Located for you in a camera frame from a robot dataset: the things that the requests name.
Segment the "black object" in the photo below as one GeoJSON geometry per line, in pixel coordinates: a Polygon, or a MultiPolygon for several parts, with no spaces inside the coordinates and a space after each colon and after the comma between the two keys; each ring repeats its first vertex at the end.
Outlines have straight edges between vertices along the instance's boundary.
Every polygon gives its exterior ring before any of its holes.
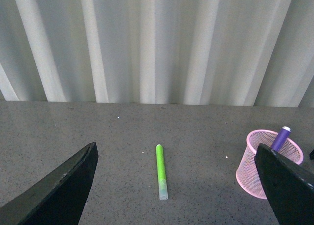
{"type": "Polygon", "coordinates": [[[0,224],[77,225],[97,161],[97,146],[93,142],[0,208],[0,224]]]}
{"type": "Polygon", "coordinates": [[[312,150],[312,152],[310,153],[310,159],[314,160],[314,150],[312,150]]]}
{"type": "Polygon", "coordinates": [[[314,175],[265,144],[259,145],[255,164],[278,222],[314,224],[314,175]]]}

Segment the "green marker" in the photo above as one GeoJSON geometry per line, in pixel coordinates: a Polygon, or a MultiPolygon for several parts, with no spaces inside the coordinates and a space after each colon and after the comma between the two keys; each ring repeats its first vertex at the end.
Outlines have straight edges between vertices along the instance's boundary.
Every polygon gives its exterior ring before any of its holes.
{"type": "Polygon", "coordinates": [[[166,182],[165,162],[163,159],[163,148],[161,145],[156,146],[157,157],[157,173],[158,173],[158,185],[159,185],[159,199],[168,199],[168,190],[166,182]]]}

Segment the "translucent marker cap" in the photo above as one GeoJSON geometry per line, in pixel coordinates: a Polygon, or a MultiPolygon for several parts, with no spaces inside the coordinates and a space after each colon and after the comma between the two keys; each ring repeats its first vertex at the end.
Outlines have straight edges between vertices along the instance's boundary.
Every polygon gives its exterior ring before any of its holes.
{"type": "Polygon", "coordinates": [[[167,200],[168,199],[168,190],[167,190],[167,182],[166,179],[160,179],[158,181],[159,185],[159,199],[167,200]]]}

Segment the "white curtain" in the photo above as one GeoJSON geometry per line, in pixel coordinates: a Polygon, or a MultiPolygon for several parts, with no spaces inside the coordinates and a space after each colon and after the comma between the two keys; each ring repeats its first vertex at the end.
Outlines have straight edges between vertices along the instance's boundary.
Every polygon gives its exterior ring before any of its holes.
{"type": "Polygon", "coordinates": [[[314,0],[0,0],[0,99],[314,107],[314,0]]]}

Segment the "pink mesh pencil holder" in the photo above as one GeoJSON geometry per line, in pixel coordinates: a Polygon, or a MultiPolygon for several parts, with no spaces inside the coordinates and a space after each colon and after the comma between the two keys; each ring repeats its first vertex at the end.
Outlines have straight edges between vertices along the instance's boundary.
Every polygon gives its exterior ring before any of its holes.
{"type": "MultiPolygon", "coordinates": [[[[276,132],[264,129],[252,131],[247,135],[247,146],[239,168],[236,170],[235,177],[240,186],[254,197],[267,199],[254,161],[257,148],[260,143],[270,147],[277,135],[278,133],[276,132]]],[[[279,153],[298,165],[303,161],[302,150],[289,138],[287,138],[279,153]]]]}

